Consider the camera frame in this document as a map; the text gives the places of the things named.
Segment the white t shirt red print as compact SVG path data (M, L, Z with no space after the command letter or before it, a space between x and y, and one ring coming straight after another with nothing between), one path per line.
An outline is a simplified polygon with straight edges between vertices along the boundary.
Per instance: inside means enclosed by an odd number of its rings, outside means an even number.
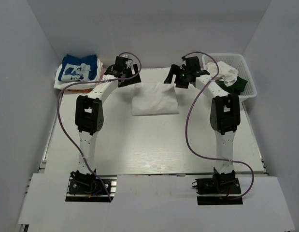
M133 116L178 114L178 101L174 84L135 84L131 113Z

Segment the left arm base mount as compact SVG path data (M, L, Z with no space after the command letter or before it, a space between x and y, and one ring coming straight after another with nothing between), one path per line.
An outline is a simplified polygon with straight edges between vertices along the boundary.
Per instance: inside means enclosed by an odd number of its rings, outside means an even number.
M66 193L66 202L110 203L115 195L117 178L102 178L93 174L71 172Z

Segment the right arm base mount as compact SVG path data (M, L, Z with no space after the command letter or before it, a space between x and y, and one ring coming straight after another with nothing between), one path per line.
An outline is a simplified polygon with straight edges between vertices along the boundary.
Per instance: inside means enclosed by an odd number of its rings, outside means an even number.
M235 171L228 174L214 170L211 178L198 178L191 187L196 189L198 205L242 205L241 187Z

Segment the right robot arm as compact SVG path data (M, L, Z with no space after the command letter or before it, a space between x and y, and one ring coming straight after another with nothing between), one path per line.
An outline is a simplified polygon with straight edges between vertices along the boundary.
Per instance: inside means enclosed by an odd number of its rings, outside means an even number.
M211 101L210 125L216 137L216 156L214 158L192 153L205 160L216 161L213 180L218 186L225 186L235 181L233 140L235 132L241 122L239 96L225 91L219 82L234 84L238 80L236 71L232 71L227 64L211 59L204 70L200 67L197 56L182 57L181 66L172 64L165 79L165 83L175 83L178 88L188 88L192 84L200 90L199 94Z

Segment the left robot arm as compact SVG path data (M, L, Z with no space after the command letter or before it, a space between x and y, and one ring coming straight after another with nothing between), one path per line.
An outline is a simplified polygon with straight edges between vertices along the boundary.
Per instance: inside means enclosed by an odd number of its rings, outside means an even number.
M140 67L128 56L119 54L115 64L109 66L104 78L92 92L76 99L75 124L79 132L79 166L86 168L86 174L96 177L95 148L98 133L104 124L103 104L117 88L140 82Z

